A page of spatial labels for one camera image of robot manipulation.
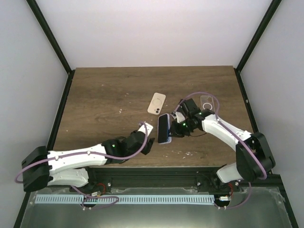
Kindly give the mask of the clear phone case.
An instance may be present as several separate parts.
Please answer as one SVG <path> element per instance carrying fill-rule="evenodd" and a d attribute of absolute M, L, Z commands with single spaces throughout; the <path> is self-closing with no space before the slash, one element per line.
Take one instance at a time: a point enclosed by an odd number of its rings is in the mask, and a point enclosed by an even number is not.
<path fill-rule="evenodd" d="M 214 96 L 210 95 L 201 95 L 200 96 L 200 104 L 201 104 L 201 110 L 210 110 L 217 114 L 217 108 L 218 108 L 218 100 Z"/>

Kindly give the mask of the beige phone case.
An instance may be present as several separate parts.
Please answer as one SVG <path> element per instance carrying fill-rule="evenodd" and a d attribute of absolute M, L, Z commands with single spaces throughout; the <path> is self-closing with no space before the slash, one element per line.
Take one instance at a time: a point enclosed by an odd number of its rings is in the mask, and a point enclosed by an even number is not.
<path fill-rule="evenodd" d="M 159 115 L 164 105 L 166 95 L 154 93 L 151 102 L 148 106 L 147 112 L 153 115 Z"/>

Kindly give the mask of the blue edged black smartphone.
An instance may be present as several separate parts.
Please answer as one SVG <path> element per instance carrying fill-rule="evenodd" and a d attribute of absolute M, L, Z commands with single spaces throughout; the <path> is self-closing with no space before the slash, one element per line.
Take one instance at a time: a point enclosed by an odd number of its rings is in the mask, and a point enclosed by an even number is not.
<path fill-rule="evenodd" d="M 158 143 L 166 143 L 169 140 L 169 115 L 163 114 L 158 118 Z"/>

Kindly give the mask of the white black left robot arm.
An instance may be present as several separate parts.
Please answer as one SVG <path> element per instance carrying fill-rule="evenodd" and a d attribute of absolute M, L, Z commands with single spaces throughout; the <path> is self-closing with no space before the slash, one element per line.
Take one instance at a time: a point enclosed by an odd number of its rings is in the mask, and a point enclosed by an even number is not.
<path fill-rule="evenodd" d="M 45 146 L 37 147 L 21 163 L 23 190 L 34 192 L 52 185 L 72 185 L 91 192 L 97 180 L 88 174 L 87 167 L 121 164 L 139 153 L 147 155 L 154 143 L 154 138 L 149 137 L 152 130 L 146 123 L 128 137 L 76 150 L 49 151 Z"/>

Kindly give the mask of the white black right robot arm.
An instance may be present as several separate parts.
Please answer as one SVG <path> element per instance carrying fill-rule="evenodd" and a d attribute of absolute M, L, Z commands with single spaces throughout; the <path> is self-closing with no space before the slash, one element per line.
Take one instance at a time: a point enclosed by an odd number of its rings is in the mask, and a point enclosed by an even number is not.
<path fill-rule="evenodd" d="M 211 179 L 214 190 L 223 191 L 231 181 L 265 180 L 267 173 L 275 167 L 272 152 L 262 133 L 251 133 L 227 123 L 217 115 L 211 104 L 200 109 L 193 99 L 182 99 L 171 115 L 172 137 L 190 136 L 199 129 L 215 136 L 236 153 L 236 162 L 219 168 Z"/>

